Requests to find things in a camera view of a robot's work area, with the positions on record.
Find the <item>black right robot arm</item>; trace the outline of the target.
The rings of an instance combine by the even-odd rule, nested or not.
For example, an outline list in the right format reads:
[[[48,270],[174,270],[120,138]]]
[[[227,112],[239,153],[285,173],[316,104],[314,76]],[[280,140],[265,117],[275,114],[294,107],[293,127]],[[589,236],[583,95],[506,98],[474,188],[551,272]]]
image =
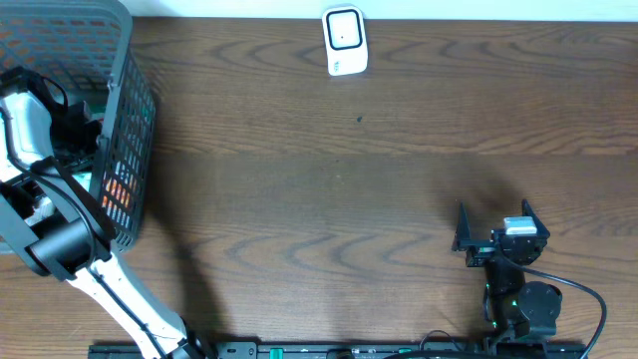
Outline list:
[[[527,200],[521,215],[506,217],[488,239],[473,239],[466,209],[459,208],[453,251],[466,254],[466,266],[486,275],[487,314],[498,334],[514,340],[542,340],[556,333],[562,293],[550,284],[527,281],[524,272],[542,254],[550,232]]]

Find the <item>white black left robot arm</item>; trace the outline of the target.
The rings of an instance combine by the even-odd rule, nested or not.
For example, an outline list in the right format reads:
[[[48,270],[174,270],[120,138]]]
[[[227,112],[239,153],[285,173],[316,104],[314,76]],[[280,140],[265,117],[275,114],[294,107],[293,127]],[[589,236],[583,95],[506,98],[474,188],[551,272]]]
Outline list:
[[[6,160],[66,204],[61,221],[39,230],[26,222],[28,203],[1,195],[1,235],[40,275],[52,275],[101,305],[134,339],[145,358],[214,358],[216,350],[166,307],[117,253],[116,229],[96,200],[57,160],[93,154],[102,125],[84,103],[56,101],[54,81],[21,66],[1,76],[1,123]]]

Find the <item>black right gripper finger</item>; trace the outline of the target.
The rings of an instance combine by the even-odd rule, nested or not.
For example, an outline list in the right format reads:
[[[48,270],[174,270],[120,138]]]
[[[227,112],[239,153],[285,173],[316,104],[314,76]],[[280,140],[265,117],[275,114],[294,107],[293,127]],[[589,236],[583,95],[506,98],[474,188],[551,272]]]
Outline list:
[[[468,214],[462,202],[459,203],[459,216],[455,233],[455,241],[471,241],[471,228]]]
[[[525,198],[521,201],[521,213],[523,216],[529,216],[532,219],[538,232],[548,232],[546,226],[538,218],[529,201]]]

